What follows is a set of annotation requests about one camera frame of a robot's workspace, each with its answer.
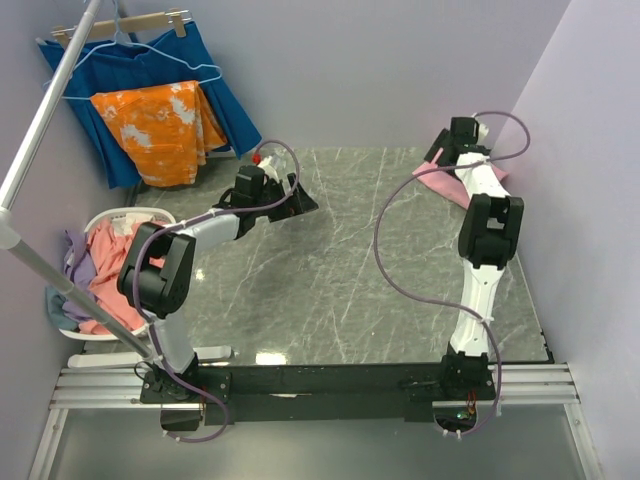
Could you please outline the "pink t-shirt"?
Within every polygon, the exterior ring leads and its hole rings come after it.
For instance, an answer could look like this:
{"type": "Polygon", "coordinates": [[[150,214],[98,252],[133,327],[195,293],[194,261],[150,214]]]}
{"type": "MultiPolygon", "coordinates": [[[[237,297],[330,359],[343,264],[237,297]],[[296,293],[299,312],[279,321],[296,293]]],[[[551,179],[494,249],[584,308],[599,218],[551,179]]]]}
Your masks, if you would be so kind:
{"type": "MultiPolygon", "coordinates": [[[[438,148],[435,151],[433,158],[429,161],[425,161],[413,172],[413,174],[417,175],[423,171],[437,168],[437,161],[442,155],[442,151],[442,147],[438,148]]],[[[448,172],[444,171],[437,171],[435,173],[421,175],[418,178],[418,181],[446,200],[459,205],[464,210],[468,208],[470,196],[463,186],[463,183],[455,175],[450,175],[448,172]]]]}

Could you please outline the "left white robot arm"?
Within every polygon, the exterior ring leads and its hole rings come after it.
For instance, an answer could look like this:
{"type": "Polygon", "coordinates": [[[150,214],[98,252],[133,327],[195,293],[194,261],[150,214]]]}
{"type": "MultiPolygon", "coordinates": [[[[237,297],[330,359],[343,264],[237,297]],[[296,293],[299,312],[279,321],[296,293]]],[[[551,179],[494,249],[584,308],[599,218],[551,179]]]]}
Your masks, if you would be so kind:
{"type": "Polygon", "coordinates": [[[319,208],[289,173],[278,178],[271,167],[244,166],[234,186],[206,213],[173,225],[142,223],[122,265],[117,290],[150,326],[156,363],[170,371],[164,389],[176,401],[193,399],[200,378],[191,371],[196,353],[179,319],[191,284],[196,256],[246,235],[262,216],[271,222],[319,208]]]}

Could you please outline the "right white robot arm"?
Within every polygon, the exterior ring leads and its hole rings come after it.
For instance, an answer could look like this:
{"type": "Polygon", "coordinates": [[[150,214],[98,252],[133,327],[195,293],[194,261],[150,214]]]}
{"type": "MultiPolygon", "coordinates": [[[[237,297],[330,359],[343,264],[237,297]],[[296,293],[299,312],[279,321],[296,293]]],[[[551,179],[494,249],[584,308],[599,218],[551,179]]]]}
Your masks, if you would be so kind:
{"type": "Polygon", "coordinates": [[[482,144],[487,134],[475,117],[453,117],[417,170],[423,185],[465,209],[458,236],[465,309],[449,346],[467,357],[489,352],[484,326],[493,319],[497,287],[515,256],[524,214],[523,199],[504,188],[506,173],[490,162],[491,150],[482,144]]]}

